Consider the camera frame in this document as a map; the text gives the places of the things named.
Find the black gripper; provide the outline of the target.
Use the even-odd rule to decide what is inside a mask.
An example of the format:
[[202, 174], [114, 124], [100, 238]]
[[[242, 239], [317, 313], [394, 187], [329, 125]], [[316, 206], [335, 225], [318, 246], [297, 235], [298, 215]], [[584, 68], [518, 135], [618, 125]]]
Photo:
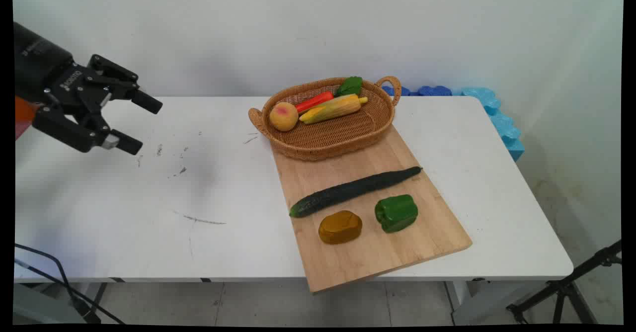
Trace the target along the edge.
[[97, 54], [82, 65], [68, 50], [14, 23], [16, 118], [33, 120], [36, 130], [79, 152], [101, 147], [136, 155], [141, 150], [143, 142], [111, 128], [102, 114], [114, 99], [157, 114], [163, 103], [143, 92], [137, 79]]

